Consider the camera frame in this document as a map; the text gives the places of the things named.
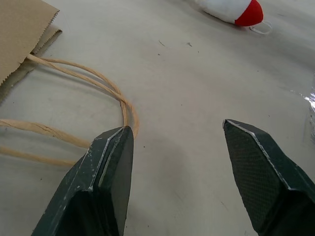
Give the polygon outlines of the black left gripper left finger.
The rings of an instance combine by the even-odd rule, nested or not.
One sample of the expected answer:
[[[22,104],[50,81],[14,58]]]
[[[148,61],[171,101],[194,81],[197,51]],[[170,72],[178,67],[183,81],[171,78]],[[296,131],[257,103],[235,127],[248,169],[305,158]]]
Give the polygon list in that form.
[[[124,236],[134,138],[103,132],[66,173],[31,236]]]

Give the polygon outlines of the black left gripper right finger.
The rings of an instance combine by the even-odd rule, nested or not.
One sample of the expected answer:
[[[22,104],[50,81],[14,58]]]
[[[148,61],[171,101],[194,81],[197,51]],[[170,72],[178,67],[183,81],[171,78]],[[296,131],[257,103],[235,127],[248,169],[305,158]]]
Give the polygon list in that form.
[[[265,131],[225,119],[233,175],[258,236],[315,236],[315,183]]]

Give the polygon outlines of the red and white plush toy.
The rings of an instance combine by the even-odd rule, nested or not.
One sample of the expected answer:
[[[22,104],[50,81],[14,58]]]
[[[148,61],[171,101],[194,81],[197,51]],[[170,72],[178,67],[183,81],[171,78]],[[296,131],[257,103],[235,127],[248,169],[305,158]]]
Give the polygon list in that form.
[[[240,27],[266,35],[272,31],[270,22],[264,20],[258,0],[194,0],[206,13]]]

